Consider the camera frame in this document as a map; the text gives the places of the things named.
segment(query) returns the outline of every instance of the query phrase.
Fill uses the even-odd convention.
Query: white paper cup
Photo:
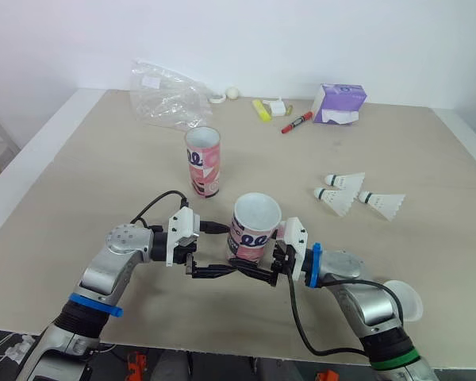
[[[219,191],[221,176],[221,136],[210,127],[195,127],[185,134],[190,181],[201,197]]]
[[[280,206],[267,194],[240,196],[235,202],[228,235],[228,257],[259,262],[264,246],[281,220]]]
[[[391,289],[400,300],[402,309],[404,310],[404,321],[418,321],[421,319],[423,316],[423,302],[416,290],[406,282],[400,280],[389,280],[384,283],[384,285]],[[389,294],[387,295],[391,299],[394,309],[397,311],[397,304]]]

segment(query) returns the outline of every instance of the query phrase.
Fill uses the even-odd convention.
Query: blue gripper part
[[[319,276],[319,263],[321,262],[321,254],[323,253],[323,249],[321,244],[316,242],[312,247],[312,274],[310,276],[310,284],[309,287],[316,288],[317,286],[317,278]]]
[[[71,296],[69,296],[69,300],[71,300],[72,302],[81,304],[82,306],[93,308],[94,310],[97,310],[97,311],[106,312],[117,318],[119,318],[120,316],[123,316],[124,314],[123,309],[120,307],[110,306],[109,304],[100,303],[95,300],[85,298],[84,296],[80,294],[71,294]]]

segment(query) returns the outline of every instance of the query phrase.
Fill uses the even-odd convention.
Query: beige tabletop
[[[0,229],[0,329],[39,333],[59,312],[105,235],[159,193],[176,189],[204,219],[229,222],[236,198],[274,197],[284,218],[298,216],[309,242],[364,258],[376,279],[411,284],[424,316],[406,323],[434,367],[476,368],[476,163],[429,109],[366,104],[353,126],[293,117],[262,123],[250,100],[214,107],[221,132],[221,191],[190,188],[183,134],[135,121],[126,92],[108,91]],[[364,189],[405,193],[388,222],[355,202],[337,217],[313,197],[328,173],[365,171]],[[165,223],[173,197],[147,215]],[[223,262],[225,237],[202,236],[201,264]],[[359,347],[328,291],[297,285],[301,319],[317,348]],[[191,279],[183,266],[140,265],[110,318],[105,341],[194,351],[316,360],[290,311],[286,279],[276,288],[234,273]],[[362,363],[356,355],[327,361]]]

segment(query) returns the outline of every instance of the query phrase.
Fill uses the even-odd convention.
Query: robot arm
[[[133,224],[120,225],[106,237],[76,285],[62,313],[46,328],[20,366],[17,381],[87,381],[87,361],[98,350],[100,334],[109,316],[123,314],[117,307],[137,264],[150,260],[167,265],[184,264],[190,258],[193,277],[215,278],[234,271],[229,266],[196,267],[191,253],[200,230],[227,233],[228,227],[200,221],[184,206],[170,218],[168,232]]]
[[[389,381],[436,381],[428,362],[407,336],[392,300],[383,290],[366,284],[339,281],[371,281],[363,261],[348,252],[322,252],[315,244],[304,262],[305,284],[328,287],[347,322],[360,339],[379,379]]]
[[[193,258],[201,231],[227,233],[228,227],[200,221],[184,206],[170,218],[168,232],[136,225],[120,225],[106,237],[102,250],[85,270],[62,313],[46,328],[25,356],[17,381],[88,381],[87,362],[98,351],[100,334],[110,315],[121,316],[117,307],[132,271],[150,260],[167,266],[185,264],[193,278],[216,278],[235,270],[275,286],[278,274],[289,267],[294,280],[305,272],[309,287],[328,287],[336,297],[353,332],[360,339],[372,368],[380,379],[436,381],[432,369],[419,356],[405,334],[386,293],[362,284],[338,281],[370,280],[363,261],[346,252],[307,250],[308,234],[297,218],[283,222],[277,232],[271,271],[240,259],[231,266],[197,267]]]

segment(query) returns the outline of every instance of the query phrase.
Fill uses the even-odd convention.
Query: plastic bag
[[[132,65],[130,100],[137,117],[150,125],[187,131],[210,125],[209,90],[202,83],[145,61]]]

